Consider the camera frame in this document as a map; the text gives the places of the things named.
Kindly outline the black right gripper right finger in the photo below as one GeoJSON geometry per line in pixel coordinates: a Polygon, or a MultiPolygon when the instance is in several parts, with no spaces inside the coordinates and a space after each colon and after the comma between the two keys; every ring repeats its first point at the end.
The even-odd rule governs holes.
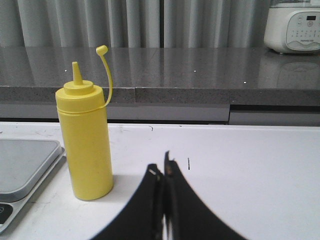
{"type": "Polygon", "coordinates": [[[164,155],[166,226],[172,240],[244,240],[198,197],[178,163],[164,155]]]}

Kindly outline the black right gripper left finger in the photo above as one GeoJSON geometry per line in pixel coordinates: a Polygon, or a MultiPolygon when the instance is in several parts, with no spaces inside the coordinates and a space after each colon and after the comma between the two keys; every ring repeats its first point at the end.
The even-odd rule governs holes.
{"type": "Polygon", "coordinates": [[[165,179],[157,165],[147,166],[138,188],[121,212],[94,240],[161,240],[165,179]]]}

